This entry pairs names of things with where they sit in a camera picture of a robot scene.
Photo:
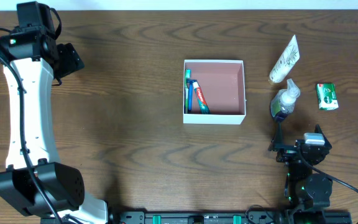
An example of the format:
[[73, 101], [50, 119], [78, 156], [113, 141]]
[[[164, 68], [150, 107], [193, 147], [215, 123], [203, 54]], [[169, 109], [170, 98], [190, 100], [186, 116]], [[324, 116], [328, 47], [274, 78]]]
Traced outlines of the clear foam pump soap bottle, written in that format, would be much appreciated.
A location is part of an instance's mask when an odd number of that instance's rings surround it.
[[295, 102], [301, 91], [290, 78], [287, 80], [287, 88], [281, 89], [270, 102], [270, 112], [275, 122], [281, 123], [288, 115], [293, 113]]

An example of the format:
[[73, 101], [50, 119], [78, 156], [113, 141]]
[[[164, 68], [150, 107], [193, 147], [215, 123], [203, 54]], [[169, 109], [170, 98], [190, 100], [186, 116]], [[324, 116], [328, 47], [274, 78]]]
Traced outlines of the green soap bar packet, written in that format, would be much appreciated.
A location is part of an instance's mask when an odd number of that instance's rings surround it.
[[318, 83], [316, 85], [316, 93], [320, 110], [329, 111], [339, 108], [336, 89], [333, 83]]

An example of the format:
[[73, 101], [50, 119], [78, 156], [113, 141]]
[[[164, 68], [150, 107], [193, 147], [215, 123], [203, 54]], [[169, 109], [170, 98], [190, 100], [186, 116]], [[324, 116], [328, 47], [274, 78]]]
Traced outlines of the red green toothpaste tube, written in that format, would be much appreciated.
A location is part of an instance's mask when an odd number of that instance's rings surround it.
[[197, 81], [193, 82], [193, 89], [195, 91], [195, 95], [198, 100], [198, 105], [199, 105], [201, 114], [210, 114], [208, 104], [206, 102], [206, 99], [205, 99], [202, 89], [200, 87], [200, 84]]

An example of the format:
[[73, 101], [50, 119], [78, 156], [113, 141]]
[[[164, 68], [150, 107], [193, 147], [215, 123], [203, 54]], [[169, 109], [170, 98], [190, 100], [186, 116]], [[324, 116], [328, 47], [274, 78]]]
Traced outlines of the white box pink interior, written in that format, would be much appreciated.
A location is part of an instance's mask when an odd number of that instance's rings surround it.
[[241, 124], [246, 116], [246, 86], [242, 60], [185, 60], [183, 71], [190, 71], [190, 79], [201, 88], [210, 114], [202, 114], [197, 95], [186, 96], [183, 104], [191, 100], [191, 111], [183, 111], [185, 124]]

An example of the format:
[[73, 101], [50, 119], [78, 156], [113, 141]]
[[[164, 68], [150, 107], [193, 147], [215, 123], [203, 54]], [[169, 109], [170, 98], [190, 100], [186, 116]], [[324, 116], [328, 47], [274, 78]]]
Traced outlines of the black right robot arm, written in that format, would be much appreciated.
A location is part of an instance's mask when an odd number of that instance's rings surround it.
[[313, 168], [325, 159], [331, 148], [319, 125], [292, 146], [284, 143], [281, 124], [277, 124], [268, 149], [277, 153], [277, 162], [288, 167], [284, 195], [291, 203], [289, 215], [330, 206], [333, 182]]

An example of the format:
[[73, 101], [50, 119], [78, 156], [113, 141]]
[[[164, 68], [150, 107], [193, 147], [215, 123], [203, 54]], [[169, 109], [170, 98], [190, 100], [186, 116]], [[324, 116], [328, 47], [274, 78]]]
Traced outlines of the blue disposable razor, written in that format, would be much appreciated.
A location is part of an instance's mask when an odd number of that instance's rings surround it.
[[193, 84], [196, 80], [189, 79], [187, 80], [188, 84], [188, 113], [192, 111], [192, 104], [193, 104]]

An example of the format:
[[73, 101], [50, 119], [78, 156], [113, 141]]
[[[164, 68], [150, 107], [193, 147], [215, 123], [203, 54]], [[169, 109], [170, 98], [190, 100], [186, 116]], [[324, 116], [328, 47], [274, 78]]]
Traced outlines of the white leaf-print lotion tube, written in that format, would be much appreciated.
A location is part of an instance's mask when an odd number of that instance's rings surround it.
[[300, 51], [294, 35], [269, 73], [269, 82], [273, 84], [282, 82], [299, 59]]

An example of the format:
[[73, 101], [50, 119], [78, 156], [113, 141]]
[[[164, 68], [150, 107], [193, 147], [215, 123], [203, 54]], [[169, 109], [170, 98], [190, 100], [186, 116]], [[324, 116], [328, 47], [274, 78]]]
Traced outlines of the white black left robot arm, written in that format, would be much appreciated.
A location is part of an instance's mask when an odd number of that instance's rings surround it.
[[19, 24], [0, 38], [11, 137], [0, 197], [42, 223], [107, 223], [108, 206], [85, 190], [76, 168], [61, 163], [53, 133], [51, 91], [84, 63], [72, 44], [58, 44], [58, 13], [39, 2], [17, 5]]

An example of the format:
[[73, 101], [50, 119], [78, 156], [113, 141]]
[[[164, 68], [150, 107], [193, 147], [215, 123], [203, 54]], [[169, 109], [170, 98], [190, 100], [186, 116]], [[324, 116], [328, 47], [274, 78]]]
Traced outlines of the green white toothbrush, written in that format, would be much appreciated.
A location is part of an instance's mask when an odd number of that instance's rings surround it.
[[191, 70], [186, 69], [185, 71], [185, 84], [184, 84], [184, 89], [185, 89], [185, 113], [188, 112], [188, 99], [189, 99], [189, 87], [188, 87], [188, 80], [191, 77]]

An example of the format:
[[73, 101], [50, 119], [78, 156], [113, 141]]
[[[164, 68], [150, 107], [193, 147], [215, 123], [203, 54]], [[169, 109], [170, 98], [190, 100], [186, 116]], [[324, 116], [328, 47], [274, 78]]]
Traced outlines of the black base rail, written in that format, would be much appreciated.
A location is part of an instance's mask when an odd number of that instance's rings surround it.
[[149, 213], [122, 212], [110, 215], [109, 223], [118, 224], [351, 224], [348, 212], [297, 212], [250, 210], [245, 213]]

